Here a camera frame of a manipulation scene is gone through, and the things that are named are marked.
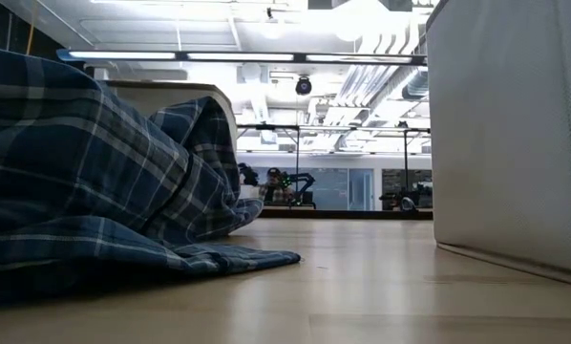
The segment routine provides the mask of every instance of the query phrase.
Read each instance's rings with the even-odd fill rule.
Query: blue plaid fabric
[[[22,287],[52,292],[85,277],[80,262],[195,276],[298,262],[199,244],[261,209],[239,200],[228,123],[212,98],[145,118],[78,70],[0,51],[0,278],[37,271]],[[66,281],[53,274],[63,266]]]

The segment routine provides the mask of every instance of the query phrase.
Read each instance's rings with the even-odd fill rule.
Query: cable
[[[35,18],[37,17],[38,7],[39,7],[39,1],[35,0],[35,5],[33,6],[32,20],[31,20],[31,29],[29,30],[29,42],[27,43],[27,54],[31,53],[31,45],[33,43],[33,33],[35,32]]]

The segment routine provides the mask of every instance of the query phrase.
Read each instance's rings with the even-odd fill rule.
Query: security camera
[[[300,96],[306,96],[311,93],[311,81],[308,77],[301,76],[296,83],[296,94]]]

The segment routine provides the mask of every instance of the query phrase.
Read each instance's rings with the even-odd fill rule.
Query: robotic arm
[[[294,199],[295,204],[302,204],[303,203],[303,194],[307,189],[309,189],[313,183],[315,183],[315,179],[308,173],[299,173],[299,174],[287,174],[286,172],[282,173],[281,177],[281,187],[287,188],[291,186],[293,183],[296,182],[305,182],[305,185],[298,191]]]
[[[258,173],[256,173],[256,171],[254,171],[246,163],[240,163],[238,166],[239,166],[239,174],[243,175],[244,177],[243,184],[258,186]]]

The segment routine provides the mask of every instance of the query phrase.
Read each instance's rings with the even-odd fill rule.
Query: wooden floor
[[[568,343],[571,286],[436,249],[431,222],[259,220],[300,265],[0,311],[0,343]]]

